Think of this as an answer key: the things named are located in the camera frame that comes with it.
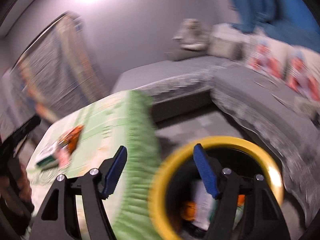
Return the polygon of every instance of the floor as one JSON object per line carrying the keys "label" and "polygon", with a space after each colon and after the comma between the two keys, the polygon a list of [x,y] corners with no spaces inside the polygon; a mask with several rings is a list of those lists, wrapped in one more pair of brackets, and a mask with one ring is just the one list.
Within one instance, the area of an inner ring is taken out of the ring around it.
{"label": "floor", "polygon": [[[162,159],[182,145],[206,136],[225,135],[249,139],[231,117],[219,111],[214,105],[165,120],[157,126],[156,135],[160,141]],[[304,232],[303,214],[299,208],[296,200],[291,195],[285,194],[281,209],[291,240],[299,239]]]}

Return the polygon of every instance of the sofa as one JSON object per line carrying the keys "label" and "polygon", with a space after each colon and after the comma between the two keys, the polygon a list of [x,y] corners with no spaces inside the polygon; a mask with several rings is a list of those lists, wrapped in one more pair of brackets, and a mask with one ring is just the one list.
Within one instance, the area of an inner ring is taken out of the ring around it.
{"label": "sofa", "polygon": [[122,73],[113,92],[152,96],[155,122],[213,102],[281,165],[285,189],[298,200],[308,226],[320,207],[320,132],[310,118],[278,100],[293,103],[297,92],[247,68],[246,60],[207,55],[145,65]]}

